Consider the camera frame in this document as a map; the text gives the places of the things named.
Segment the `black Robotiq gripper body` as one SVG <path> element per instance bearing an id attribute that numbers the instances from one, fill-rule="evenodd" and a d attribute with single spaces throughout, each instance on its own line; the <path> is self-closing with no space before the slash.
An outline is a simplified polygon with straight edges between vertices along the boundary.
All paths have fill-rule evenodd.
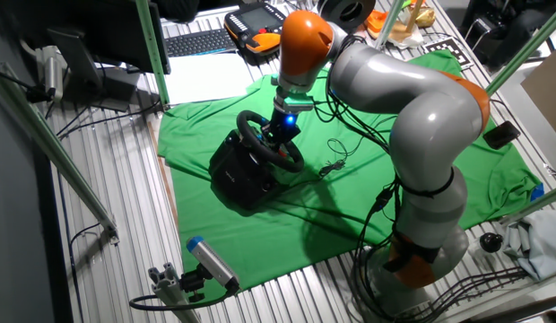
<path id="1" fill-rule="evenodd" d="M 270 120 L 270 128 L 277 131 L 279 135 L 279 143 L 290 142 L 301 132 L 300 128 L 296 124 L 297 120 L 298 116 L 296 114 L 282 112 L 278 109 L 273 111 Z"/>

